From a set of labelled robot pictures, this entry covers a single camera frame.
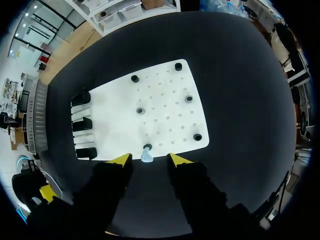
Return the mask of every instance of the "black table surface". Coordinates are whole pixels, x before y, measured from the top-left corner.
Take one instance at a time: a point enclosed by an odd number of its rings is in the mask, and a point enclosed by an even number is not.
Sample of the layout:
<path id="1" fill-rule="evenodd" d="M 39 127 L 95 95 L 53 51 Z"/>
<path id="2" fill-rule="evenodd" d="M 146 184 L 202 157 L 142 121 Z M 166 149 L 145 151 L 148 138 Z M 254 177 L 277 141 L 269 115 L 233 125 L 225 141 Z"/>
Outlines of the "black table surface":
<path id="1" fill-rule="evenodd" d="M 263 36 L 247 19 L 224 13 L 165 14 L 123 27 L 93 44 L 49 84 L 44 169 L 71 202 L 95 161 L 78 160 L 70 102 L 83 88 L 154 65 L 185 59 L 194 77 L 209 132 L 207 147 L 179 154 L 203 162 L 228 206 L 256 210 L 291 168 L 295 116 L 288 82 Z M 128 237 L 170 237 L 191 232 L 176 200 L 163 157 L 134 172 L 110 230 Z"/>

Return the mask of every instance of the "white pegboard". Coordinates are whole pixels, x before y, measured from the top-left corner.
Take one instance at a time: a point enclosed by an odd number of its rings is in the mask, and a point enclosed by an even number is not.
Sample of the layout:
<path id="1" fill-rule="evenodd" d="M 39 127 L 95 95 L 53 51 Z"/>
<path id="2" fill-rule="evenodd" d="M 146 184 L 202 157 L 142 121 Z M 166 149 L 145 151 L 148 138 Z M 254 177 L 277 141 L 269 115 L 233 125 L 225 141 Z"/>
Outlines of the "white pegboard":
<path id="1" fill-rule="evenodd" d="M 181 71 L 175 70 L 176 63 L 182 64 Z M 131 80 L 133 75 L 139 77 L 139 82 Z M 126 153 L 140 159 L 145 144 L 152 145 L 150 155 L 154 158 L 209 144 L 206 118 L 186 60 L 130 73 L 91 90 L 90 94 L 90 108 L 72 108 L 73 113 L 85 109 L 73 114 L 72 120 L 82 115 L 92 120 L 92 130 L 73 135 L 78 136 L 74 138 L 76 149 L 96 147 L 98 155 L 94 160 L 109 161 Z M 192 96 L 191 103 L 185 101 L 186 96 Z M 145 113 L 138 114 L 138 108 Z M 195 141 L 195 134 L 201 134 L 202 139 Z"/>

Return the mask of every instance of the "white storage box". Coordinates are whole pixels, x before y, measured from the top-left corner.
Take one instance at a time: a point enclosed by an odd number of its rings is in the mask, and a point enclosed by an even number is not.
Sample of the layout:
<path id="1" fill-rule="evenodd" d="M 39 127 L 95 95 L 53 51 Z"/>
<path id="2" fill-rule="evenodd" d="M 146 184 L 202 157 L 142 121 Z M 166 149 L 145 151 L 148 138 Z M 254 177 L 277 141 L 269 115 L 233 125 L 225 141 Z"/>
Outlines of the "white storage box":
<path id="1" fill-rule="evenodd" d="M 118 9 L 115 7 L 110 7 L 99 14 L 97 14 L 96 19 L 98 23 L 103 26 L 103 30 L 110 30 L 119 24 L 121 24 L 121 19 L 118 14 Z"/>
<path id="2" fill-rule="evenodd" d="M 84 0 L 81 4 L 87 6 L 90 11 L 94 11 L 107 3 L 109 3 L 109 0 Z"/>
<path id="3" fill-rule="evenodd" d="M 142 16 L 142 2 L 140 0 L 123 1 L 118 5 L 119 13 L 122 13 L 127 20 L 136 19 Z"/>

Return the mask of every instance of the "storage bin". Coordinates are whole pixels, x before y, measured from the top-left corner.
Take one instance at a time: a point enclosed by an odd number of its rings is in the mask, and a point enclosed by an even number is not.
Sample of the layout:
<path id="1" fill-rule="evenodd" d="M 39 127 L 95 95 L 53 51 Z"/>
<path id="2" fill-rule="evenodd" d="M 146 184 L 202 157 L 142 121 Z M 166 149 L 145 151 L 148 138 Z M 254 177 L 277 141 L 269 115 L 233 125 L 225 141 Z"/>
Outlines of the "storage bin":
<path id="1" fill-rule="evenodd" d="M 122 13 L 127 20 L 141 17 L 143 12 L 140 0 L 123 1 L 118 5 L 119 13 Z"/>
<path id="2" fill-rule="evenodd" d="M 109 7 L 101 12 L 99 12 L 97 15 L 95 15 L 95 19 L 98 23 L 101 23 L 104 20 L 107 20 L 108 17 L 118 13 L 118 9 L 114 6 Z"/>
<path id="3" fill-rule="evenodd" d="M 98 7 L 109 3 L 109 0 L 84 0 L 81 4 L 87 6 L 90 11 L 96 10 Z"/>
<path id="4" fill-rule="evenodd" d="M 110 7 L 100 12 L 97 16 L 97 21 L 103 26 L 104 31 L 112 29 L 121 24 L 118 9 L 115 7 Z"/>
<path id="5" fill-rule="evenodd" d="M 163 7 L 165 4 L 164 0 L 141 0 L 142 6 L 145 10 L 155 9 Z"/>

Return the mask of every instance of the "white shelf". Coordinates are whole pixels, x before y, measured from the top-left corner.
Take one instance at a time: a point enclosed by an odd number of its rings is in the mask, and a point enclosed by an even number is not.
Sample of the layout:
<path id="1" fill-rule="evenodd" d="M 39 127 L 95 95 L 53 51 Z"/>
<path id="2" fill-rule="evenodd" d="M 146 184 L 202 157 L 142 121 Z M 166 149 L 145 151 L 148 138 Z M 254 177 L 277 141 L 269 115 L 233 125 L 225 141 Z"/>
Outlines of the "white shelf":
<path id="1" fill-rule="evenodd" d="M 120 28 L 123 28 L 127 25 L 133 24 L 133 23 L 138 22 L 143 19 L 147 19 L 147 18 L 151 18 L 151 17 L 155 17 L 158 15 L 163 15 L 163 14 L 176 13 L 176 12 L 178 12 L 178 9 L 171 4 L 170 5 L 167 4 L 162 7 L 158 7 L 158 8 L 154 8 L 154 9 L 150 9 L 150 10 L 142 9 L 142 12 L 143 13 L 140 17 L 134 18 L 132 20 L 126 20 L 124 17 L 121 17 L 122 23 L 119 24 L 118 26 L 111 28 L 111 29 L 104 30 L 103 35 L 106 36 L 106 35 L 112 33 L 113 31 L 116 31 Z"/>
<path id="2" fill-rule="evenodd" d="M 174 0 L 176 3 L 176 7 L 172 5 L 170 2 L 172 0 L 164 0 L 164 6 L 163 7 L 158 7 L 150 10 L 144 10 L 142 8 L 142 16 L 137 17 L 132 20 L 126 20 L 125 17 L 119 13 L 119 17 L 121 19 L 121 24 L 119 24 L 116 27 L 113 27 L 111 29 L 104 29 L 99 23 L 96 18 L 97 14 L 100 12 L 122 2 L 125 0 L 110 0 L 108 3 L 102 4 L 99 7 L 97 7 L 94 10 L 89 11 L 89 8 L 85 6 L 84 4 L 79 4 L 77 0 L 65 0 L 73 9 L 75 9 L 92 27 L 95 28 L 95 30 L 101 35 L 101 36 L 106 36 L 110 33 L 112 33 L 115 30 L 118 30 L 122 27 L 125 27 L 127 25 L 133 24 L 135 22 L 138 22 L 143 19 L 151 18 L 154 16 L 158 15 L 163 15 L 163 14 L 170 14 L 170 13 L 176 13 L 176 12 L 181 12 L 181 7 L 180 7 L 180 0 Z"/>

